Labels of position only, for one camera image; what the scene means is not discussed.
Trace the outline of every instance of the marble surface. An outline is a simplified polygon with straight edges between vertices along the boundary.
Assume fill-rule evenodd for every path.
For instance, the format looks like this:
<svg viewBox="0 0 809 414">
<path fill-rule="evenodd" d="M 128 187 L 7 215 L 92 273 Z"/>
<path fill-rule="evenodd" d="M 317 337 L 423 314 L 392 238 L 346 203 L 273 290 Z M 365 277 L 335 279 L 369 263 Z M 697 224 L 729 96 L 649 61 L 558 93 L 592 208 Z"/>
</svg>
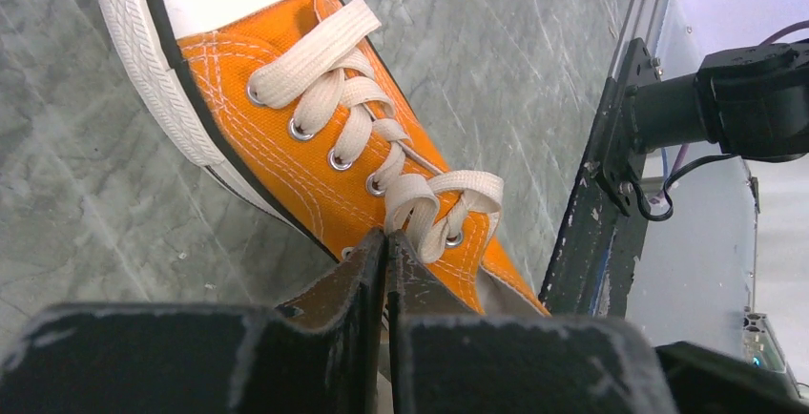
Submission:
<svg viewBox="0 0 809 414">
<path fill-rule="evenodd" d="M 499 234 L 538 288 L 629 0 L 365 1 L 450 164 L 506 180 Z M 96 0 L 0 0 L 0 249 L 0 347 L 55 302 L 272 304 L 331 266 L 182 158 Z"/>
</svg>

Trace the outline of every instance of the orange sneaker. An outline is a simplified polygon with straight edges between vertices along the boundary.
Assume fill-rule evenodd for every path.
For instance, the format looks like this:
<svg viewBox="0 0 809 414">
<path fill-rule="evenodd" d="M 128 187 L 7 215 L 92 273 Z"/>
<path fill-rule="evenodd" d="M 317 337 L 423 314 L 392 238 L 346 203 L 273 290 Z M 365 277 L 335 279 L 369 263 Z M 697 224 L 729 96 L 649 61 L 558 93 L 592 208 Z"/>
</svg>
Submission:
<svg viewBox="0 0 809 414">
<path fill-rule="evenodd" d="M 237 196 L 343 259 L 405 228 L 480 313 L 547 314 L 494 237 L 502 180 L 451 172 L 365 38 L 363 0 L 99 0 L 177 147 Z"/>
</svg>

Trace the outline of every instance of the robotic arm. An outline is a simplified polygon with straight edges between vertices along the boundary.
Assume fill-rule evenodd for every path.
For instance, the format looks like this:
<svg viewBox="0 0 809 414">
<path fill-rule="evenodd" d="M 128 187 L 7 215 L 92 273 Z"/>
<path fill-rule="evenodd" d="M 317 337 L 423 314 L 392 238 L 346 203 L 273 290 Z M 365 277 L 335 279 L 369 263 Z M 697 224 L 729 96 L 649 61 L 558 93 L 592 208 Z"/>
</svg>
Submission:
<svg viewBox="0 0 809 414">
<path fill-rule="evenodd" d="M 710 54 L 696 73 L 626 102 L 638 153 L 707 140 L 750 160 L 798 159 L 809 153 L 809 44 Z"/>
</svg>

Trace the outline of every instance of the cream shoelace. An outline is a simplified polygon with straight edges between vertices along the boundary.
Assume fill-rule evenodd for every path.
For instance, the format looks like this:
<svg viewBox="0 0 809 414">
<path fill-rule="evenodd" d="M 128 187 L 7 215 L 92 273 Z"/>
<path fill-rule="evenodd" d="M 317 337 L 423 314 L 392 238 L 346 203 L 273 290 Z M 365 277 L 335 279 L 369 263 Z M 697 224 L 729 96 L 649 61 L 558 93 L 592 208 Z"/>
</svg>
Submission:
<svg viewBox="0 0 809 414">
<path fill-rule="evenodd" d="M 374 70 L 357 46 L 380 26 L 363 0 L 353 0 L 306 34 L 274 62 L 257 69 L 247 85 L 254 103 L 282 109 L 297 97 L 298 107 L 289 121 L 289 134 L 300 141 L 316 135 L 332 118 L 338 105 L 349 116 L 334 148 L 328 154 L 331 166 L 344 171 L 363 153 L 371 133 L 390 143 L 382 166 L 366 181 L 368 193 L 384 195 L 387 233 L 407 225 L 406 235 L 423 262 L 441 257 L 447 247 L 461 243 L 464 220 L 470 212 L 488 214 L 492 220 L 488 236 L 499 219 L 503 180 L 479 171 L 442 173 L 403 141 L 409 140 L 396 121 L 393 102 L 374 81 Z M 359 75 L 348 77 L 345 70 Z M 386 117 L 377 118 L 365 105 L 378 102 Z M 402 174 L 405 159 L 426 167 L 435 177 Z M 461 198 L 438 221 L 438 195 L 461 192 Z"/>
</svg>

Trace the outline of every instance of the screw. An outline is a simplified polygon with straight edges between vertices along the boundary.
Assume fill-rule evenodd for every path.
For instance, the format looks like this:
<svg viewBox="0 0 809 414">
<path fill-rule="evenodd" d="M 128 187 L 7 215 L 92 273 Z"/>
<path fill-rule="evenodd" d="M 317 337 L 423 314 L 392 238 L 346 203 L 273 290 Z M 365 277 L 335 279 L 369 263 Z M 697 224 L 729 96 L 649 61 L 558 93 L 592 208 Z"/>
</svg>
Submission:
<svg viewBox="0 0 809 414">
<path fill-rule="evenodd" d="M 634 187 L 630 182 L 621 182 L 618 185 L 618 193 L 621 195 L 628 195 L 634 191 Z"/>
</svg>

